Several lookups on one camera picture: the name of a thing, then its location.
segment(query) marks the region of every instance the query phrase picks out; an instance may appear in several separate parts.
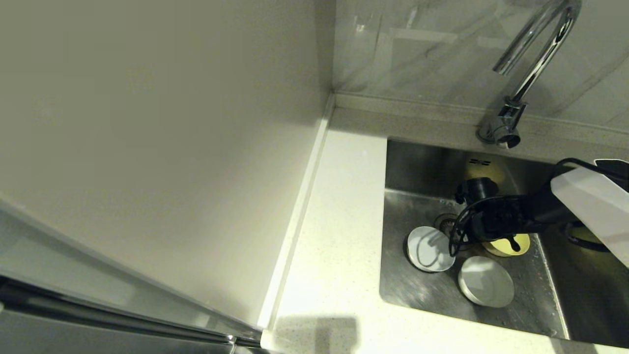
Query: chrome faucet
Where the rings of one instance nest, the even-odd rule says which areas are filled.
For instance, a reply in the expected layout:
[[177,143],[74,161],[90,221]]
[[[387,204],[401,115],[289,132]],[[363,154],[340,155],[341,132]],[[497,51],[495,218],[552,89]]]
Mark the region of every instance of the chrome faucet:
[[498,74],[509,74],[544,28],[553,19],[562,15],[554,34],[517,90],[512,96],[504,98],[504,106],[498,116],[485,121],[476,132],[478,139],[487,144],[497,144],[505,148],[515,147],[520,143],[517,125],[527,105],[527,103],[522,102],[522,99],[548,66],[559,47],[565,42],[580,10],[581,0],[550,0],[528,20],[528,23],[494,66],[494,71]]

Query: white cover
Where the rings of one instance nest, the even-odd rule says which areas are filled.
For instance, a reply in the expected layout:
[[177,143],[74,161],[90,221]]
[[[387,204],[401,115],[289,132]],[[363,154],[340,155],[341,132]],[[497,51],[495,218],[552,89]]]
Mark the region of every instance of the white cover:
[[586,168],[557,176],[550,186],[553,194],[629,267],[629,193]]

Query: yellow lid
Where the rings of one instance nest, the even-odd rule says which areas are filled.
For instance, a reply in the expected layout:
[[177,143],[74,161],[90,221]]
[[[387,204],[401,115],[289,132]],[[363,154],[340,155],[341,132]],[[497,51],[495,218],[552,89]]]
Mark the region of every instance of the yellow lid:
[[511,243],[507,239],[499,239],[491,242],[483,242],[482,245],[491,253],[499,257],[511,257],[525,254],[531,246],[531,239],[528,234],[517,234],[514,238],[515,242],[520,245],[518,252],[513,251]]

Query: sink basin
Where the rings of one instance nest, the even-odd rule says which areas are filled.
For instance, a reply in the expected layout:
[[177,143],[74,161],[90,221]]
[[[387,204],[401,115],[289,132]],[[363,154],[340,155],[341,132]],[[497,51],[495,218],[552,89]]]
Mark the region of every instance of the sink basin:
[[[451,269],[424,273],[407,259],[406,237],[434,226],[442,214],[458,214],[459,183],[490,177],[500,195],[539,189],[552,165],[493,154],[390,140],[384,194],[380,295],[392,304],[519,331],[629,348],[629,269],[611,253],[575,246],[559,227],[530,234],[521,256],[502,258],[480,244],[462,251]],[[461,264],[472,256],[497,261],[515,285],[503,308],[468,301],[457,284]]]

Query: speckled countertop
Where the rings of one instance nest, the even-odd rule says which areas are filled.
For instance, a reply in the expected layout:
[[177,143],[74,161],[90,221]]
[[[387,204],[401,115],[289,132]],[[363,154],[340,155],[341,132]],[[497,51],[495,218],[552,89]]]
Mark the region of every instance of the speckled countertop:
[[[337,107],[274,327],[264,348],[292,353],[628,353],[627,349],[551,339],[384,302],[379,295],[387,136],[484,149],[461,127],[435,120]],[[551,161],[624,154],[619,147],[565,141],[521,157]]]

